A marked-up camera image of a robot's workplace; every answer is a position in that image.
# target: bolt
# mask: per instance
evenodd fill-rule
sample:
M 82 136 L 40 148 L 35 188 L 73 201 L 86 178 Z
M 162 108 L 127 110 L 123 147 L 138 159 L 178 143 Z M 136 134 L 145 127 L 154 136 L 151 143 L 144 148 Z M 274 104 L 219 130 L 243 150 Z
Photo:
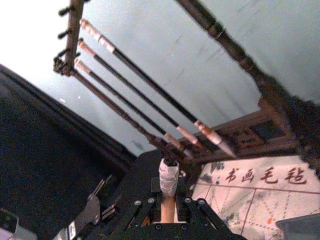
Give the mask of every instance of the bolt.
M 181 229 L 182 229 L 182 230 L 187 230 L 187 229 L 188 229 L 188 225 L 185 224 L 185 223 L 182 224 L 182 225 L 181 225 Z
M 162 225 L 161 225 L 161 224 L 157 224 L 157 225 L 155 225 L 155 229 L 157 229 L 157 230 L 161 230 L 161 229 L 162 229 Z
M 198 204 L 200 204 L 200 205 L 204 205 L 206 202 L 205 202 L 205 200 L 203 200 L 203 199 L 199 199 L 198 200 Z
M 140 200 L 134 201 L 134 205 L 139 206 L 140 204 L 141 204 L 141 201 L 140 201 Z
M 186 198 L 184 199 L 184 201 L 185 201 L 186 203 L 191 203 L 191 198 L 190 198 L 190 197 L 186 197 Z

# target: light blue wall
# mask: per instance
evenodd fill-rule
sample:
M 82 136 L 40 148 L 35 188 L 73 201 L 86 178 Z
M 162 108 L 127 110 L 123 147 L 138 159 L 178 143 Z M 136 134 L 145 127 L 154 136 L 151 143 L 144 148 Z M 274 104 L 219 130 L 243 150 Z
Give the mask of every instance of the light blue wall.
M 318 0 L 204 0 L 256 62 L 294 95 L 320 103 L 320 4 Z M 53 72 L 66 39 L 67 0 L 12 0 L 0 8 L 0 63 L 140 154 L 145 138 L 73 78 Z M 92 0 L 83 17 L 209 126 L 256 111 L 252 79 L 204 33 L 174 0 Z M 135 86 L 191 132 L 197 129 L 86 32 L 80 36 Z M 177 138 L 169 122 L 85 53 L 80 57 L 145 114 Z M 148 131 L 151 126 L 107 93 Z

